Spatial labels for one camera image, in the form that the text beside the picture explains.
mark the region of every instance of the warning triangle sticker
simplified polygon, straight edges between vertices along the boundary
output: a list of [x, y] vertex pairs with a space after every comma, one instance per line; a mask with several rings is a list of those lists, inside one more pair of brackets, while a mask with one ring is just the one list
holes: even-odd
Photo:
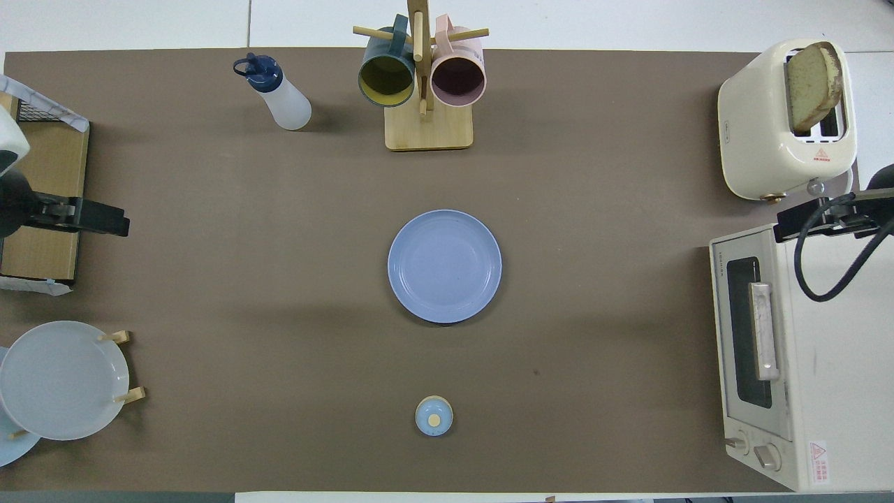
[[820, 456], [826, 453], [826, 449], [821, 448], [820, 446], [810, 443], [810, 453], [813, 455], [814, 459], [819, 459]]

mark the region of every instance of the table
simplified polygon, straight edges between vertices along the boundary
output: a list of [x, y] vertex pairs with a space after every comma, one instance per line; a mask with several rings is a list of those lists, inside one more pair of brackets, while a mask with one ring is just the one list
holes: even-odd
[[[784, 490], [727, 457], [706, 245], [771, 221], [729, 192], [716, 92], [754, 55], [488, 50], [475, 144], [389, 152], [356, 48], [254, 49], [314, 106], [279, 129], [238, 49], [30, 53], [7, 73], [92, 121], [58, 298], [0, 292], [0, 344], [50, 320], [127, 328], [148, 398], [42, 440], [9, 490]], [[476, 317], [418, 320], [388, 286], [414, 216], [481, 219], [503, 278]], [[418, 401], [450, 400], [430, 439]]]

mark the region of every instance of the mug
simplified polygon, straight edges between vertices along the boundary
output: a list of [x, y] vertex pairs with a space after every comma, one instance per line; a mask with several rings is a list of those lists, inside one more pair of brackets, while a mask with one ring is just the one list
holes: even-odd
[[394, 34], [391, 40], [369, 38], [357, 81], [360, 92], [380, 107], [396, 107], [413, 94], [416, 63], [413, 47], [407, 41], [407, 16], [398, 14], [393, 27], [382, 28]]
[[434, 41], [437, 47], [432, 53], [432, 92], [438, 101], [449, 107], [465, 107], [478, 101], [485, 94], [485, 56], [480, 38], [450, 42], [450, 33], [461, 33], [468, 28], [453, 27], [447, 14], [434, 22]]

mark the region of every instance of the oven door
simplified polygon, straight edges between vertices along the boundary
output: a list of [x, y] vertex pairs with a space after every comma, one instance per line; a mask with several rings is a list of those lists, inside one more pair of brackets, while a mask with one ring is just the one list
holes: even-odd
[[775, 246], [771, 229], [713, 244], [718, 350], [727, 415], [792, 440]]

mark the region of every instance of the oven handle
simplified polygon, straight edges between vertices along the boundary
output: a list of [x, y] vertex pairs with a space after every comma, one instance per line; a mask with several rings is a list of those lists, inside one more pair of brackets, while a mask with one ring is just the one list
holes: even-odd
[[776, 366], [775, 337], [773, 337], [771, 290], [769, 283], [748, 284], [748, 300], [751, 303], [751, 334], [755, 340], [758, 380], [780, 378], [780, 370]]

